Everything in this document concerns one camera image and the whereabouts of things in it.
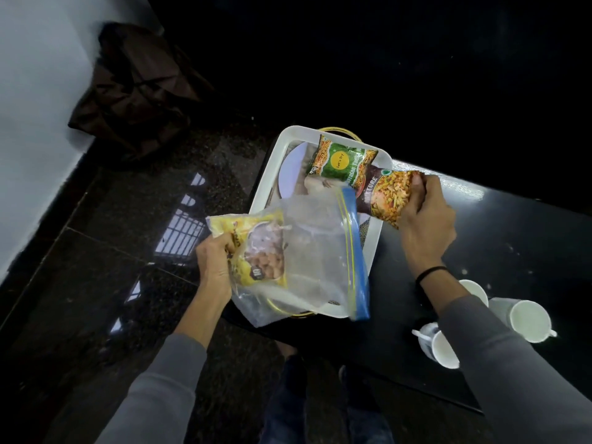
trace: yellow snack packet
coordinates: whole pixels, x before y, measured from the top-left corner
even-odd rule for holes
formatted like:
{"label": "yellow snack packet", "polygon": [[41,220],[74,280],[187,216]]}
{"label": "yellow snack packet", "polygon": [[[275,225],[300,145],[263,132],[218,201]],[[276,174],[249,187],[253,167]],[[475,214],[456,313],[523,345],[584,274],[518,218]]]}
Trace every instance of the yellow snack packet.
{"label": "yellow snack packet", "polygon": [[238,285],[273,281],[286,288],[284,271],[284,216],[277,209],[264,216],[220,215],[206,218],[214,238],[230,232],[236,252],[230,258]]}

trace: green snack packet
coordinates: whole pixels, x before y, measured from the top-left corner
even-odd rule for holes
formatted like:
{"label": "green snack packet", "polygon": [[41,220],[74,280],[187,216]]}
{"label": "green snack packet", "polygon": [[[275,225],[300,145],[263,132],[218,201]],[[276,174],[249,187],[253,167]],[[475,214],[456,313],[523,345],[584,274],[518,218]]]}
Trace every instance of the green snack packet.
{"label": "green snack packet", "polygon": [[366,166],[372,163],[377,154],[375,150],[334,143],[321,134],[319,148],[310,162],[308,174],[339,179],[357,187],[365,178]]}

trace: black wristband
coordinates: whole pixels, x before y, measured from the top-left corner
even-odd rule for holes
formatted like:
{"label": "black wristband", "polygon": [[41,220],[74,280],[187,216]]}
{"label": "black wristband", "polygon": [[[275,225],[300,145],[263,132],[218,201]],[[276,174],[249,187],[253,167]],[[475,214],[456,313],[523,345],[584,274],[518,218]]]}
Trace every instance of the black wristband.
{"label": "black wristband", "polygon": [[438,271],[439,269],[443,269],[444,271],[450,272],[450,271],[448,271],[448,268],[446,266],[433,266],[430,269],[426,269],[423,273],[418,275],[417,279],[415,279],[415,283],[417,285],[419,285],[422,280],[424,280],[427,276],[432,274],[434,271]]}

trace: black table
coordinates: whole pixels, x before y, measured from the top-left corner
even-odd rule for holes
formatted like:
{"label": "black table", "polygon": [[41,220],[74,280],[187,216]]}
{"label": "black table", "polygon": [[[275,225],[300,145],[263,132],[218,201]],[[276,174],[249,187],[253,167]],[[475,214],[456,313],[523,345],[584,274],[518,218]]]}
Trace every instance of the black table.
{"label": "black table", "polygon": [[[558,173],[549,177],[559,183],[565,180]],[[444,255],[450,271],[458,279],[479,283],[489,297],[531,299],[543,305],[558,337],[534,344],[535,349],[592,398],[592,218],[440,178],[445,198],[456,210],[458,238]],[[425,295],[416,292],[399,233],[387,224],[369,279],[369,321],[316,315],[253,328],[232,303],[223,317],[303,351],[359,365],[382,378],[479,410],[462,373],[428,359],[411,335],[412,328],[436,320],[436,314]]]}

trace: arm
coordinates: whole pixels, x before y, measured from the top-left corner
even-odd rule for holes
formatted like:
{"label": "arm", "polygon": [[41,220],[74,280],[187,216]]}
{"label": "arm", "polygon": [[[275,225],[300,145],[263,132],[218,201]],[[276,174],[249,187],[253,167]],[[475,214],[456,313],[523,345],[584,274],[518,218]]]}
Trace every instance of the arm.
{"label": "arm", "polygon": [[226,249],[234,251],[230,234],[209,237],[197,247],[197,294],[152,364],[129,387],[97,444],[183,442],[205,349],[232,293]]}
{"label": "arm", "polygon": [[[436,176],[415,179],[400,221],[411,272],[442,264],[455,239],[454,211]],[[440,315],[440,328],[500,442],[592,442],[592,403],[524,338],[507,328],[446,271],[421,283]]]}

